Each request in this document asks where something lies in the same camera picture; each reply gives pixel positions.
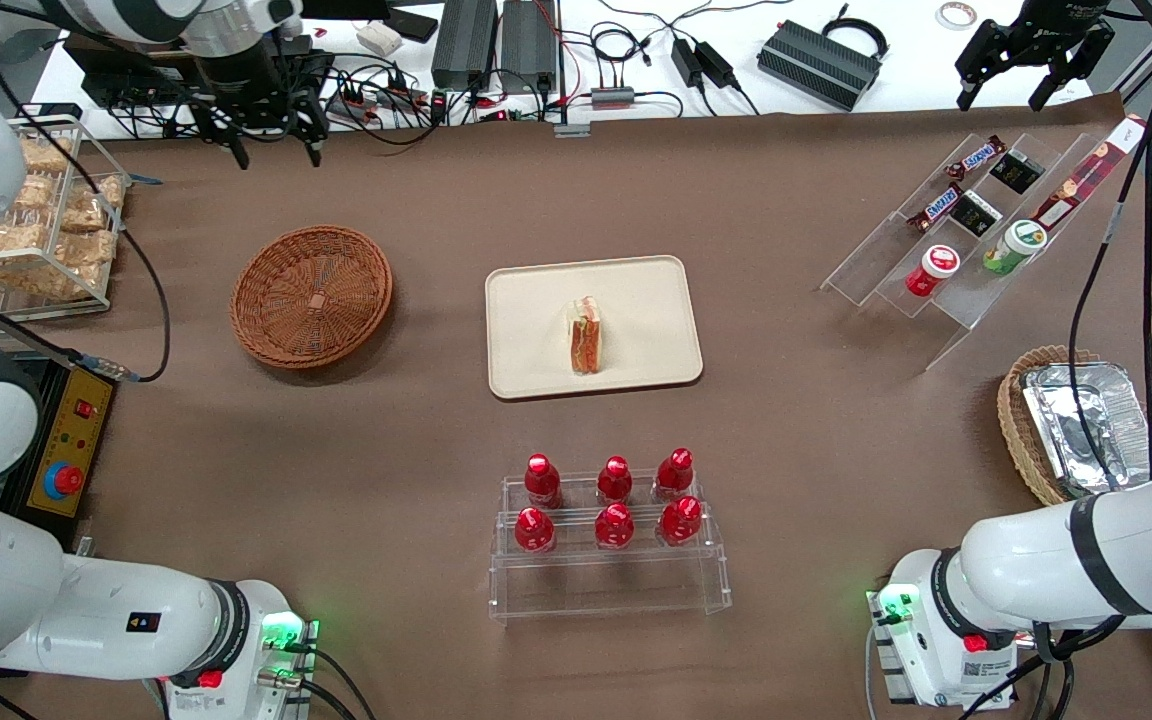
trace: power supply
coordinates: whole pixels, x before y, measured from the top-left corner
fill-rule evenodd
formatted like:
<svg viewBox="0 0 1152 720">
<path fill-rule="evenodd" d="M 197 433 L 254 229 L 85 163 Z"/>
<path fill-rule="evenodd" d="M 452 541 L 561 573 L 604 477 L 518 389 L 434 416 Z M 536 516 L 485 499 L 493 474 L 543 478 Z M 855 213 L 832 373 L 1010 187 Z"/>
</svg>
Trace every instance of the power supply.
<svg viewBox="0 0 1152 720">
<path fill-rule="evenodd" d="M 558 88 L 558 37 L 550 28 L 554 0 L 506 0 L 500 14 L 500 86 L 524 94 Z"/>
<path fill-rule="evenodd" d="M 882 61 L 786 20 L 759 51 L 758 67 L 835 108 L 851 111 L 873 85 Z"/>
<path fill-rule="evenodd" d="M 485 88 L 492 73 L 495 0 L 447 0 L 434 46 L 434 85 L 447 90 Z"/>
</svg>

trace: yellow control panel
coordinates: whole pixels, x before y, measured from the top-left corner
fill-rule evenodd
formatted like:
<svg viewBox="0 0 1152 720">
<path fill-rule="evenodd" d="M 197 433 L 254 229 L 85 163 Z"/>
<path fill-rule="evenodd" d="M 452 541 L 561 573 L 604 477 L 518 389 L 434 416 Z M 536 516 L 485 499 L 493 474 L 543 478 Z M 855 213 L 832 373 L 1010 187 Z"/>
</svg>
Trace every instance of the yellow control panel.
<svg viewBox="0 0 1152 720">
<path fill-rule="evenodd" d="M 114 388 L 86 370 L 74 369 L 65 381 L 51 431 L 44 437 L 41 461 L 29 487 L 26 506 L 73 518 L 88 487 L 96 441 L 105 427 Z"/>
</svg>

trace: brown tabletop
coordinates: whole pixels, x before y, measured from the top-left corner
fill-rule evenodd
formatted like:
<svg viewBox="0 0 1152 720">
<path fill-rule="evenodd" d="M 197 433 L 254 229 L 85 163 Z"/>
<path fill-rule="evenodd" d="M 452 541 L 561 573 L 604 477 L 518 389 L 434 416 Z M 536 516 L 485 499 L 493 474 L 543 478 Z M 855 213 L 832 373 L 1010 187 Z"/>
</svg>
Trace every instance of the brown tabletop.
<svg viewBox="0 0 1152 720">
<path fill-rule="evenodd" d="M 323 646 L 381 720 L 861 719 L 865 589 L 910 550 L 1037 506 L 998 430 L 998 379 L 1029 348 L 1064 342 L 1123 169 L 932 372 L 947 328 L 817 287 L 967 132 L 1063 147 L 1122 116 L 1114 97 L 1094 97 L 1043 114 L 643 120 L 596 124 L 585 141 L 499 123 L 440 129 L 397 154 L 333 136 L 319 169 L 298 143 L 250 145 L 247 172 L 197 142 L 116 145 L 129 170 L 166 181 L 132 191 L 129 223 L 162 275 L 174 333 L 161 381 L 115 400 L 92 479 L 97 548 L 273 582 L 323 620 Z M 1079 343 L 1132 370 L 1138 388 L 1142 215 L 1137 196 Z M 270 372 L 229 332 L 229 293 L 260 247 L 309 223 L 382 247 L 392 319 L 336 366 Z M 685 264 L 698 382 L 492 396 L 492 270 L 652 253 Z M 50 334 L 151 369 L 159 314 L 126 245 L 113 300 Z M 536 450 L 575 471 L 612 454 L 647 465 L 677 446 L 695 450 L 722 524 L 729 611 L 488 620 L 502 475 Z M 1078 674 L 1073 719 L 1152 717 L 1152 632 L 1083 653 Z M 41 720 L 157 717 L 137 683 L 0 688 Z M 1010 717 L 1028 712 L 1033 684 L 1021 692 Z"/>
</svg>

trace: tape roll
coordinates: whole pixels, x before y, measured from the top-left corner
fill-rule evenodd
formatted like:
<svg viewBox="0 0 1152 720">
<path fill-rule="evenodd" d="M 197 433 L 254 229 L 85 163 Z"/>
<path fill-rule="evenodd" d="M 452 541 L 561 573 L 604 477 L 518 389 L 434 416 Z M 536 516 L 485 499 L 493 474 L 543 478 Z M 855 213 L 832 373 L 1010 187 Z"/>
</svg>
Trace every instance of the tape roll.
<svg viewBox="0 0 1152 720">
<path fill-rule="evenodd" d="M 971 5 L 950 1 L 935 10 L 935 22 L 947 29 L 968 29 L 977 22 L 977 13 Z"/>
</svg>

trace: foil container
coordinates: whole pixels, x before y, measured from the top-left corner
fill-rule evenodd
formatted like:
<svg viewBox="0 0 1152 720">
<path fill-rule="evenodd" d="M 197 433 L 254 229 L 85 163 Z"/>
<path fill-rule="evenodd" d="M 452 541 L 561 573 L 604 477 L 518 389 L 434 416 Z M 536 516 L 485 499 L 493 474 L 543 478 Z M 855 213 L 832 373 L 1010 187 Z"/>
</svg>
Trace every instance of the foil container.
<svg viewBox="0 0 1152 720">
<path fill-rule="evenodd" d="M 1087 430 L 1111 470 L 1106 477 L 1096 460 L 1069 387 L 1069 365 L 1040 365 L 1020 376 L 1021 395 L 1052 473 L 1070 497 L 1130 488 L 1149 482 L 1149 433 L 1132 378 L 1120 365 L 1083 363 L 1076 366 L 1078 399 Z"/>
</svg>

